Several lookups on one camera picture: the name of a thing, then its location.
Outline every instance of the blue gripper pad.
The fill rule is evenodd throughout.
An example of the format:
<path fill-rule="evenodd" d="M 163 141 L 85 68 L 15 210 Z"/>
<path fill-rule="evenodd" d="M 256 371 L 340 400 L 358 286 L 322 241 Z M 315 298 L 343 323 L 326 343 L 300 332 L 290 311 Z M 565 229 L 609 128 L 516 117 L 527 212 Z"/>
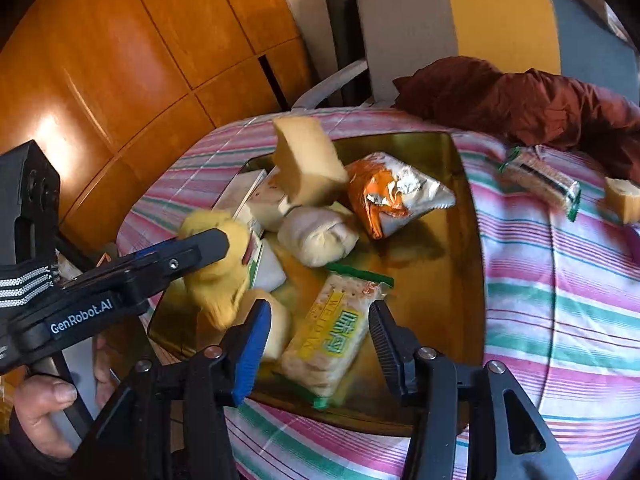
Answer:
<path fill-rule="evenodd" d="M 244 324 L 230 328 L 220 343 L 220 346 L 225 348 L 225 339 L 228 336 L 236 337 L 235 348 L 228 354 L 234 367 L 234 387 L 231 397 L 235 406 L 242 404 L 244 398 L 254 389 L 255 375 L 270 329 L 271 306 L 265 300 L 256 300 Z"/>
<path fill-rule="evenodd" d="M 396 325 L 383 300 L 375 301 L 369 309 L 369 331 L 391 394 L 403 399 L 416 393 L 414 351 L 419 343 L 413 332 Z"/>

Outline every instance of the wooden panel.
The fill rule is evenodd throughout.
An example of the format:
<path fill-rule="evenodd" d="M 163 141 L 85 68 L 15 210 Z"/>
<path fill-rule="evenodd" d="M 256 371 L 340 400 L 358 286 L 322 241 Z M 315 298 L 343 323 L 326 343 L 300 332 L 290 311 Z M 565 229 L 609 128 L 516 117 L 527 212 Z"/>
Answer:
<path fill-rule="evenodd" d="M 289 106 L 312 85 L 308 55 L 301 38 L 287 41 L 267 51 L 267 60 Z"/>
<path fill-rule="evenodd" d="M 252 47 L 263 52 L 298 35 L 285 0 L 229 0 Z"/>
<path fill-rule="evenodd" d="M 252 55 L 227 0 L 143 0 L 192 88 Z"/>
<path fill-rule="evenodd" d="M 119 150 L 188 86 L 140 0 L 40 0 L 50 60 Z"/>
<path fill-rule="evenodd" d="M 253 57 L 213 78 L 196 95 L 216 126 L 280 110 L 260 62 Z"/>
<path fill-rule="evenodd" d="M 110 160 L 85 110 L 47 59 L 39 0 L 0 52 L 0 153 L 35 139 L 60 174 L 60 218 Z"/>
<path fill-rule="evenodd" d="M 115 241 L 124 217 L 145 191 L 132 169 L 113 159 L 73 205 L 60 230 L 91 254 Z"/>
<path fill-rule="evenodd" d="M 162 113 L 124 147 L 122 160 L 146 188 L 213 129 L 194 95 Z"/>

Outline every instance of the red cloth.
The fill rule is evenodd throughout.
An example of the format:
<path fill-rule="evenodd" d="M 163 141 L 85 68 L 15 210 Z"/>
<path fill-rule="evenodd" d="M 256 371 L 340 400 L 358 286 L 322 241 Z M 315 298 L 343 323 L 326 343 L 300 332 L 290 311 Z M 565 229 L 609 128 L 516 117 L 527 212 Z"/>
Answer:
<path fill-rule="evenodd" d="M 396 107 L 443 126 L 578 150 L 610 176 L 640 181 L 640 108 L 596 85 L 488 61 L 447 57 L 394 81 Z"/>

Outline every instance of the striped tablecloth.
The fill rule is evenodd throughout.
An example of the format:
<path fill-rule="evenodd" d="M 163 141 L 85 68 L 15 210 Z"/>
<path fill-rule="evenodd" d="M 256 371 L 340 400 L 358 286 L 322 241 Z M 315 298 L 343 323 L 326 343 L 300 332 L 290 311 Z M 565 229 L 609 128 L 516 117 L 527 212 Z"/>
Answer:
<path fill-rule="evenodd" d="M 334 139 L 447 131 L 394 110 L 307 112 Z M 186 152 L 132 208 L 120 253 L 171 237 L 194 208 L 209 208 L 238 172 L 274 149 L 271 116 L 219 128 Z M 604 177 L 589 157 L 542 148 L 582 184 L 574 224 L 497 173 L 506 148 L 450 130 L 462 157 L 481 233 L 486 277 L 485 360 L 507 363 L 581 479 L 605 479 L 640 427 L 640 268 L 619 222 L 603 206 Z M 155 305 L 158 298 L 153 298 Z M 148 313 L 143 322 L 148 322 Z M 228 410 L 231 442 L 248 478 L 396 478 L 408 440 L 339 430 L 248 400 Z M 458 439 L 455 477 L 466 474 Z"/>

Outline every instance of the chair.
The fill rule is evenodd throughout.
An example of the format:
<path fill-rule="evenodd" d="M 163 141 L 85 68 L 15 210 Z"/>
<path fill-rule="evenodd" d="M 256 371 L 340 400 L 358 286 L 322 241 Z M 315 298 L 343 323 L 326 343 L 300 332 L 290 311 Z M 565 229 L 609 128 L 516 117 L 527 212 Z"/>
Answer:
<path fill-rule="evenodd" d="M 294 108 L 316 108 L 369 70 L 372 102 L 393 103 L 393 79 L 437 59 L 471 56 L 504 72 L 536 68 L 609 88 L 638 104 L 638 64 L 578 0 L 357 0 L 366 58 L 307 91 Z"/>

